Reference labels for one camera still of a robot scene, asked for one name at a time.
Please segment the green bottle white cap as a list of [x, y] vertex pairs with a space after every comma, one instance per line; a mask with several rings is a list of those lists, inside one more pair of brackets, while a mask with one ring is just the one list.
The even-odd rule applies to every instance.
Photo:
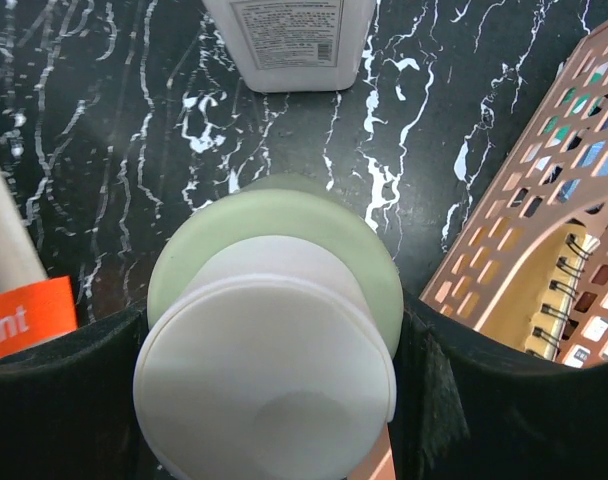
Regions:
[[133, 400], [178, 479], [391, 479], [403, 294], [367, 223], [273, 174], [186, 220], [150, 279]]

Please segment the canvas tote bag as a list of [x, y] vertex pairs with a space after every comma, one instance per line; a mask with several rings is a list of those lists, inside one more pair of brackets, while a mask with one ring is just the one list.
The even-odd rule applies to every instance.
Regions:
[[0, 170], [0, 294], [47, 279]]

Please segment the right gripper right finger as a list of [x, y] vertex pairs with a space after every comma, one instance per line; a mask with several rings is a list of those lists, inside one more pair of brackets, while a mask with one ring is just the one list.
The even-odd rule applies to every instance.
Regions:
[[608, 363], [575, 369], [405, 303], [389, 432], [400, 479], [608, 479]]

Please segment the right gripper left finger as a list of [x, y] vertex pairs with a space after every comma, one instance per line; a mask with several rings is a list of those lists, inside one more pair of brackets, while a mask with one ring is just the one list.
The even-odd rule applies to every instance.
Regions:
[[152, 479], [132, 399], [146, 311], [0, 360], [0, 479]]

